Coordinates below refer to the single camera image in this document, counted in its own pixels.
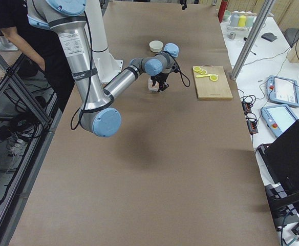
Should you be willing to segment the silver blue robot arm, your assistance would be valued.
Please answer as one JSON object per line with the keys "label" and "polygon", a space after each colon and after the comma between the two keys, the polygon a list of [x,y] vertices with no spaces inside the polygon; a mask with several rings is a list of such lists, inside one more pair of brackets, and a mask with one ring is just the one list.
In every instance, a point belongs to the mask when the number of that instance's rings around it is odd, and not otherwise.
{"label": "silver blue robot arm", "polygon": [[29,23],[55,32],[70,66],[82,104],[78,124],[100,137],[110,137],[120,128],[121,115],[111,104],[144,72],[159,91],[168,84],[167,77],[179,66],[179,47],[168,43],[154,57],[134,58],[124,70],[119,69],[107,85],[100,73],[116,61],[108,51],[99,3],[87,1],[28,1]]}

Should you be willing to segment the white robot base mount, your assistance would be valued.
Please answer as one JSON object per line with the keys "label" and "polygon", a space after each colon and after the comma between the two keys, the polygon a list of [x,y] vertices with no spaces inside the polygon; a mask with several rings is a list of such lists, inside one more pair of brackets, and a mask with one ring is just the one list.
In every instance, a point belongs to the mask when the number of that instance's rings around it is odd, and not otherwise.
{"label": "white robot base mount", "polygon": [[102,84],[109,83],[122,71],[123,60],[114,59],[108,49],[102,52],[93,51],[93,59]]}

